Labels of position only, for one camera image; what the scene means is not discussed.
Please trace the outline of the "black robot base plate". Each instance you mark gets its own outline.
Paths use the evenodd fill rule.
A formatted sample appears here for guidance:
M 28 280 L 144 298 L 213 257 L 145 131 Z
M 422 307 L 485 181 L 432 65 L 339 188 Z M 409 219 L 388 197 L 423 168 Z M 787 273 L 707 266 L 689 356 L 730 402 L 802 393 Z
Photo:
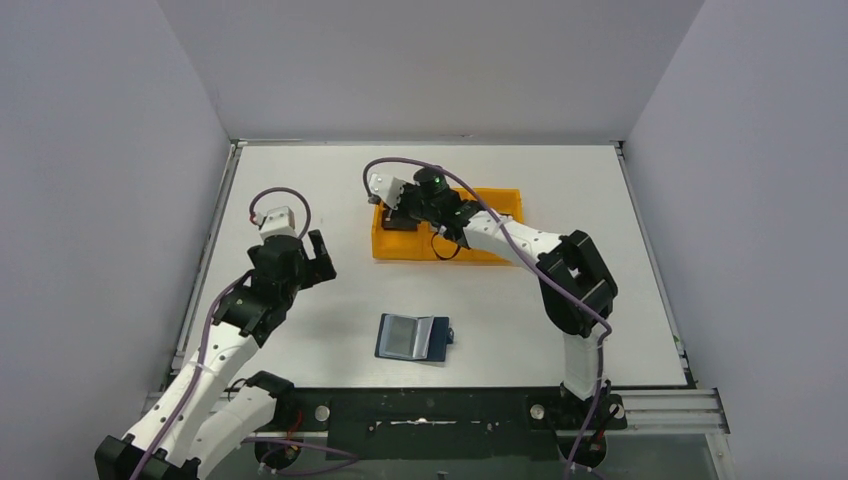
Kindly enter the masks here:
M 262 434 L 326 441 L 328 460 L 567 458 L 595 467 L 606 435 L 628 425 L 623 399 L 598 406 L 562 388 L 296 388 Z

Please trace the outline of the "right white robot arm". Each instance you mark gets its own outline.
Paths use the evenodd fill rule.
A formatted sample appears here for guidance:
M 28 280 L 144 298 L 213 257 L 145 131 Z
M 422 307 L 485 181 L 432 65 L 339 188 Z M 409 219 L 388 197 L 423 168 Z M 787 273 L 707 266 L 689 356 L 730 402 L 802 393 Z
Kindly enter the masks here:
M 545 314 L 564 335 L 564 417 L 578 427 L 595 426 L 608 391 L 603 346 L 619 289 L 592 238 L 581 230 L 555 234 L 529 227 L 495 210 L 469 185 L 454 190 L 449 172 L 418 167 L 411 182 L 363 173 L 370 202 L 429 225 L 460 249 L 487 252 L 532 273 Z

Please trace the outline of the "orange three-compartment tray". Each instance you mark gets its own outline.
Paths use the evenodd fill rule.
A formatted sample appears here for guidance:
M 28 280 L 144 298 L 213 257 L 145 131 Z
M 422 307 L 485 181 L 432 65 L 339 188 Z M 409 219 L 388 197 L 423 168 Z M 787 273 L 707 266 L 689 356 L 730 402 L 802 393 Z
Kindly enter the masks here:
M 496 212 L 508 212 L 515 220 L 523 220 L 522 198 L 518 189 L 480 188 L 477 192 Z M 419 223 L 415 232 L 383 230 L 380 226 L 383 211 L 383 204 L 374 208 L 371 227 L 372 257 L 376 260 L 508 264 L 507 260 L 495 254 L 458 247 L 424 223 Z

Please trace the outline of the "black cards stack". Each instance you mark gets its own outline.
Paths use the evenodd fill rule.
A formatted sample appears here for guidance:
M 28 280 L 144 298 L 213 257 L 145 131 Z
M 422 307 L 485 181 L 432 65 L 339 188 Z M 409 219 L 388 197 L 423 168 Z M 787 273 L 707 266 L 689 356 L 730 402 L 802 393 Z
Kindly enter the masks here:
M 383 230 L 415 232 L 418 229 L 418 225 L 419 222 L 415 219 L 396 214 L 393 210 L 384 210 L 382 212 L 380 226 Z

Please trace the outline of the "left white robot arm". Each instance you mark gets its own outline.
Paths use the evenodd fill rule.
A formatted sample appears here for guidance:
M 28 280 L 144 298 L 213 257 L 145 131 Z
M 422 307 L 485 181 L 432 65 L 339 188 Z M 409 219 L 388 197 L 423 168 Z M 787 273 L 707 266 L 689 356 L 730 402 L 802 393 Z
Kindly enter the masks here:
M 263 372 L 259 387 L 238 395 L 229 414 L 211 409 L 234 376 L 287 317 L 297 294 L 337 273 L 319 230 L 309 255 L 297 236 L 264 236 L 248 250 L 252 267 L 218 294 L 195 353 L 154 406 L 94 454 L 100 479 L 200 479 L 253 430 L 295 416 L 288 381 Z

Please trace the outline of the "blue card holder wallet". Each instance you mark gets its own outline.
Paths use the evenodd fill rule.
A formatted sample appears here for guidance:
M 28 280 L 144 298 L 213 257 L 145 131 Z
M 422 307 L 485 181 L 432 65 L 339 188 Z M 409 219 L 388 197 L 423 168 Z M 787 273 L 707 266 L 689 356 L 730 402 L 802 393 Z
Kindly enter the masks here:
M 374 350 L 376 358 L 442 363 L 454 343 L 454 330 L 446 316 L 407 316 L 384 313 Z

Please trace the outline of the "aluminium frame rail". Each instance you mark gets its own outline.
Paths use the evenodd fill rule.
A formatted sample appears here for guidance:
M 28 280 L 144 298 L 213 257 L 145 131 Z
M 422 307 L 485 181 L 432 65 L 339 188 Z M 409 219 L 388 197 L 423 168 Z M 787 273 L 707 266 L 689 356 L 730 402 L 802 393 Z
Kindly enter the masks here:
M 580 403 L 558 387 L 306 388 L 285 395 L 267 432 L 326 437 L 345 427 L 368 435 L 392 428 L 412 433 L 489 435 L 576 433 Z M 608 434 L 697 434 L 729 430 L 720 396 L 710 389 L 615 389 L 598 422 Z

